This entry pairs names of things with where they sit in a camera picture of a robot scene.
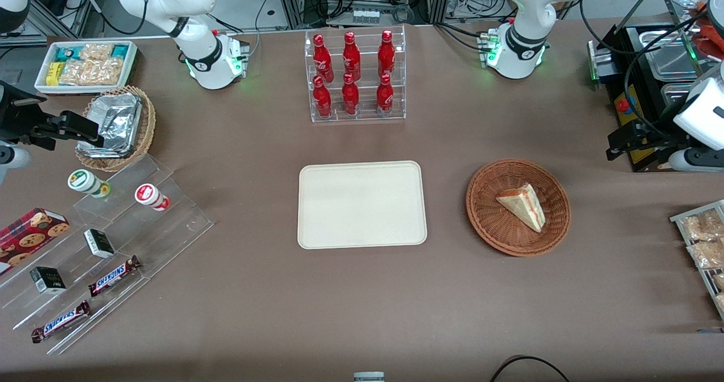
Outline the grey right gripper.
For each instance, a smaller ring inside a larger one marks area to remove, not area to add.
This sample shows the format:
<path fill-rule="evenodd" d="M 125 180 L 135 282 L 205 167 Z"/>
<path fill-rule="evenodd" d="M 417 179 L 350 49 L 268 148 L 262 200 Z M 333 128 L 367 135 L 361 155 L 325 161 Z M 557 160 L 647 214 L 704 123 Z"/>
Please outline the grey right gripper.
<path fill-rule="evenodd" d="M 99 134 L 99 126 L 75 112 L 62 112 L 58 116 L 44 114 L 44 121 L 31 130 L 31 144 L 52 151 L 57 140 L 77 140 L 103 147 L 105 139 Z M 3 184 L 9 170 L 25 168 L 31 162 L 31 153 L 13 144 L 1 145 L 0 183 Z"/>

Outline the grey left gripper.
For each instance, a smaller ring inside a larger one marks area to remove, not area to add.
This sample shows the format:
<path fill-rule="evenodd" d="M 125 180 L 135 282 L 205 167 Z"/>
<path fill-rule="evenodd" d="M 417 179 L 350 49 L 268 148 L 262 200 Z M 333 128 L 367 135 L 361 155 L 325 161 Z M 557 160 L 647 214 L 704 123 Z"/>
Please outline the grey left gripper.
<path fill-rule="evenodd" d="M 653 150 L 657 162 L 669 156 L 669 165 L 676 171 L 705 171 L 723 173 L 723 150 L 686 148 L 672 152 L 679 145 L 679 127 L 672 123 L 664 127 L 644 122 L 628 122 L 608 134 L 607 160 L 612 162 L 624 153 Z"/>

